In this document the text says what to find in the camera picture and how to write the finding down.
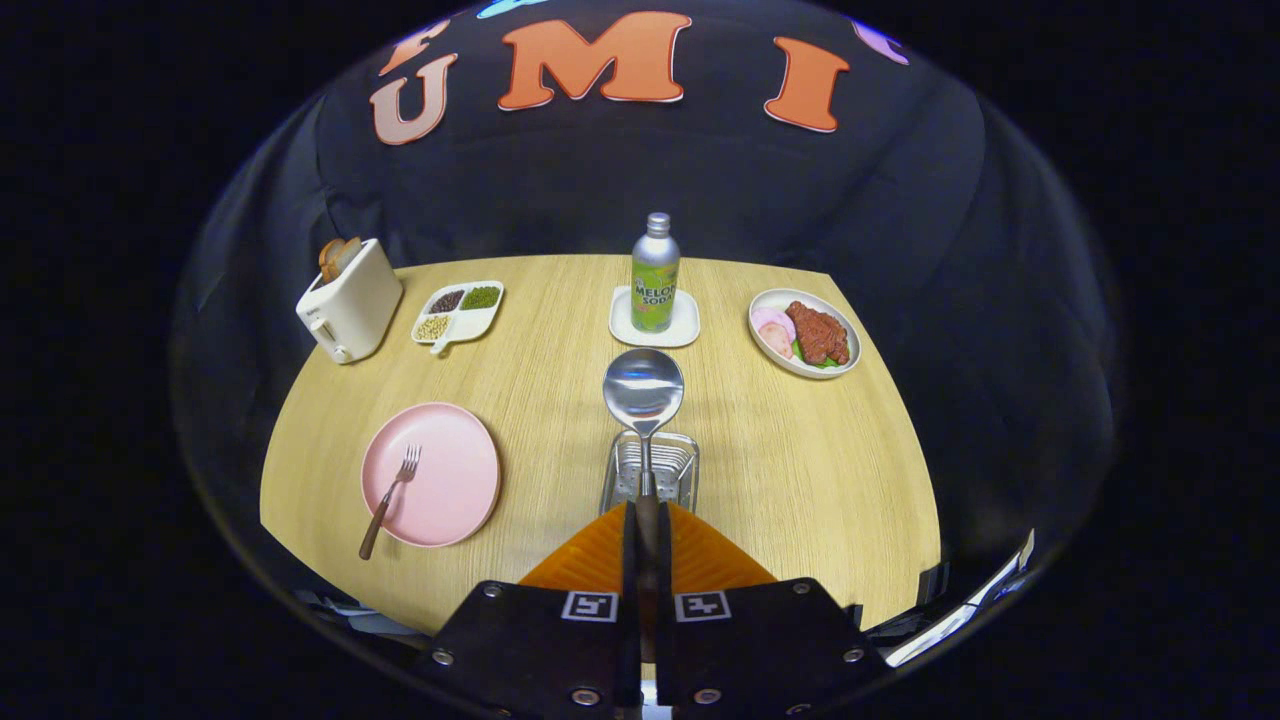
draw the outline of letter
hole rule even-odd
[[[676,35],[692,24],[676,13],[630,13],[613,23],[595,42],[586,42],[564,20],[534,23],[508,32],[511,90],[498,100],[503,110],[539,108],[556,94],[543,85],[543,68],[573,100],[590,92],[609,64],[613,79],[600,87],[609,100],[675,102],[685,88],[672,79]]]
[[[515,10],[521,5],[536,5],[539,3],[545,3],[545,1],[547,0],[494,0],[493,5],[489,5],[484,10],[476,13],[476,17],[483,20],[485,18],[500,15],[507,10]]]
[[[849,63],[822,47],[790,37],[774,37],[773,44],[787,54],[778,96],[764,104],[776,120],[817,132],[836,132],[840,124],[831,114],[836,74],[847,72]]]
[[[896,40],[893,40],[891,37],[886,37],[886,36],[876,32],[874,29],[872,29],[872,28],[861,24],[860,22],[858,22],[858,20],[855,20],[852,18],[850,18],[849,22],[854,23],[854,32],[858,33],[858,40],[861,40],[864,45],[867,45],[872,50],[879,53],[881,55],[884,55],[890,60],[893,60],[899,65],[910,65],[911,64],[910,60],[908,60],[902,55],[899,55],[897,51],[895,51],[892,47],[890,47],[890,42],[892,42],[893,45],[897,45],[899,47],[902,46],[901,42],[896,41]]]
[[[392,59],[387,61],[387,65],[378,72],[378,77],[394,70],[396,68],[404,64],[406,60],[412,60],[421,53],[426,50],[430,42],[422,42],[444,32],[444,28],[449,27],[449,20],[444,19],[434,26],[424,29],[422,32],[415,32],[413,35],[401,40],[396,44],[396,50],[392,50]]]
[[[392,81],[369,97],[374,106],[374,132],[378,133],[378,140],[387,145],[404,145],[435,129],[444,117],[448,69],[457,59],[458,54],[453,53],[436,58],[417,70],[417,77],[422,78],[422,111],[412,120],[404,122],[399,114],[399,88],[407,79]]]

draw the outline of toaster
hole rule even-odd
[[[335,281],[320,284],[317,274],[297,306],[298,319],[339,365],[378,350],[404,295],[404,286],[378,240],[360,245],[356,258]]]

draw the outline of white plate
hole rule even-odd
[[[474,287],[484,287],[484,286],[493,286],[498,288],[498,301],[493,304],[493,307],[463,310],[462,301],[467,299],[466,293],[471,292],[471,288]],[[449,310],[448,313],[428,313],[428,310],[431,309],[431,305],[436,300],[439,300],[442,295],[447,292],[453,292],[456,290],[463,291],[462,297],[458,299],[457,307]],[[435,345],[440,340],[448,340],[449,341],[448,343],[462,342],[465,340],[475,340],[483,336],[489,329],[489,325],[493,324],[493,318],[494,315],[498,314],[498,307],[502,307],[502,299],[506,295],[507,295],[507,288],[504,288],[503,284],[498,281],[480,281],[474,283],[457,283],[457,284],[444,286],[440,290],[433,292],[431,297],[429,297],[426,302],[422,305],[422,310],[417,314],[417,319],[413,320],[413,327],[411,327],[408,331],[408,337],[410,340],[412,340],[419,345]],[[425,320],[428,316],[435,316],[435,315],[449,316],[449,327],[444,328],[444,334],[435,340],[417,340],[416,337],[413,337],[413,334],[417,331],[417,327],[422,324],[422,320]]]
[[[609,310],[609,332],[627,345],[641,347],[680,347],[698,340],[701,332],[701,319],[698,315],[698,301],[692,295],[676,288],[675,306],[671,309],[671,327],[660,333],[637,331],[631,324],[631,288],[613,288],[613,305]]]
[[[845,334],[849,336],[849,363],[836,368],[818,368],[805,363],[799,355],[791,359],[783,357],[764,342],[760,333],[755,331],[755,325],[751,324],[751,313],[754,313],[758,307],[773,307],[780,311],[786,311],[787,306],[796,300],[799,300],[801,305],[806,305],[819,313],[826,313],[840,320],[840,324],[845,327]],[[824,300],[819,300],[808,292],[792,290],[790,287],[767,290],[760,295],[756,295],[755,300],[753,300],[751,305],[746,309],[746,328],[751,333],[751,338],[755,340],[755,345],[760,347],[762,352],[769,356],[769,360],[773,360],[787,370],[806,378],[823,380],[844,375],[849,370],[854,369],[854,365],[858,364],[858,360],[863,355],[863,343],[858,338],[858,331],[854,329],[854,324],[849,322],[849,318],[846,318],[844,313],[836,310]]]

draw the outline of black cloth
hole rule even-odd
[[[673,104],[581,100],[503,111],[518,27],[566,19],[595,40],[632,10],[690,15]],[[771,118],[783,36],[840,55],[818,133]],[[175,416],[188,462],[229,527],[294,584],[306,573],[261,529],[276,413],[314,341],[293,313],[334,237],[378,237],[394,266],[549,252],[627,252],[646,213],[672,215],[686,256],[829,273],[883,355],[915,424],[950,556],[1052,547],[1110,464],[1117,311],[1092,231],[1050,163],[982,97],[910,47],[895,63],[851,22],[803,3],[549,0],[451,18],[385,77],[390,46],[334,79],[271,135],[212,209],[174,313]],[[370,95],[449,53],[445,114],[401,146]],[[993,568],[983,568],[989,573]]]

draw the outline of plate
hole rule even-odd
[[[471,288],[481,286],[494,286],[498,288],[498,301],[493,304],[493,307],[479,307],[476,310],[463,310],[462,301],[467,299],[466,293],[471,292]],[[442,295],[447,292],[453,292],[461,290],[462,297],[458,300],[457,307],[449,310],[448,313],[428,313],[431,305],[440,299]],[[449,318],[449,327],[445,328],[444,333],[448,337],[449,343],[462,342],[466,340],[475,340],[489,331],[489,325],[493,324],[493,318],[498,314],[498,307],[502,307],[502,299],[507,295],[507,288],[498,281],[480,281],[474,283],[457,283],[447,284],[440,290],[431,293],[431,297],[422,304],[422,310],[417,314],[417,319],[413,320],[413,325],[408,331],[408,337],[419,345],[435,345],[440,338],[435,340],[417,340],[413,337],[417,332],[417,327],[422,324],[429,316],[434,315],[447,315]]]
[[[417,474],[396,487],[383,529],[416,547],[471,537],[498,501],[498,450],[475,415],[448,402],[408,407],[374,436],[360,468],[369,516],[396,479],[410,443],[422,445]]]
[[[799,300],[801,305],[806,305],[819,313],[832,315],[840,322],[841,325],[845,327],[845,334],[849,337],[849,363],[836,368],[818,368],[815,365],[809,365],[801,360],[799,355],[790,359],[783,357],[764,342],[764,338],[762,338],[760,333],[756,332],[755,325],[751,324],[751,313],[759,307],[773,307],[776,310],[785,311],[787,306],[796,300]],[[832,307],[826,300],[790,287],[767,290],[760,295],[756,295],[755,299],[751,300],[751,305],[746,309],[746,329],[751,333],[751,338],[755,340],[755,345],[760,347],[762,352],[768,355],[769,360],[773,360],[782,368],[806,378],[819,380],[838,378],[849,370],[852,370],[854,365],[858,364],[858,360],[863,355],[863,343],[858,337],[858,331],[854,329],[854,324],[849,322],[849,318],[846,318],[844,313]]]
[[[701,319],[698,314],[698,301],[692,295],[676,288],[675,306],[671,309],[671,327],[660,333],[637,331],[631,324],[631,288],[613,288],[613,301],[609,307],[609,332],[627,345],[641,347],[680,347],[698,340],[701,332]]]

